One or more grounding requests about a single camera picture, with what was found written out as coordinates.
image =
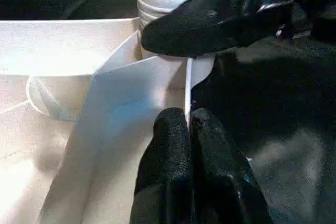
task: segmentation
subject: black fabric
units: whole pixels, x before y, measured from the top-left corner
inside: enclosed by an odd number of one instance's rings
[[[162,111],[139,165],[131,224],[271,223],[243,154],[209,111]]]
[[[139,165],[130,223],[194,223],[191,144],[184,112],[162,111]]]
[[[199,223],[272,223],[245,156],[207,109],[192,113]]]
[[[287,45],[247,48],[264,57],[248,62],[218,55],[192,89],[192,111],[211,110],[251,158],[274,223],[334,223],[336,48]]]

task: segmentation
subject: white cardboard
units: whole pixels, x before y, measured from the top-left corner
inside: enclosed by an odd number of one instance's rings
[[[154,56],[116,69],[113,60],[93,75],[38,223],[127,223],[154,120],[190,97],[186,59]]]

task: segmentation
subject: black glove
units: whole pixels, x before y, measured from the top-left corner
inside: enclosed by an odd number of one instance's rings
[[[157,117],[130,223],[272,223],[248,162],[216,117],[196,110],[191,127],[192,143],[182,109]]]
[[[164,55],[197,57],[249,46],[268,36],[292,38],[335,0],[187,0],[143,30],[144,49]],[[300,9],[293,17],[296,2]]]
[[[195,223],[192,165],[183,110],[162,111],[140,161],[130,224]]]

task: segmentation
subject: gloved hand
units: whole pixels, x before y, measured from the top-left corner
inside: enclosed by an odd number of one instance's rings
[[[139,165],[131,224],[272,223],[250,166],[206,109],[164,110]]]
[[[268,36],[292,38],[296,2],[313,22],[335,0],[187,0],[171,13],[148,24],[144,49],[164,55],[197,57],[250,44]]]

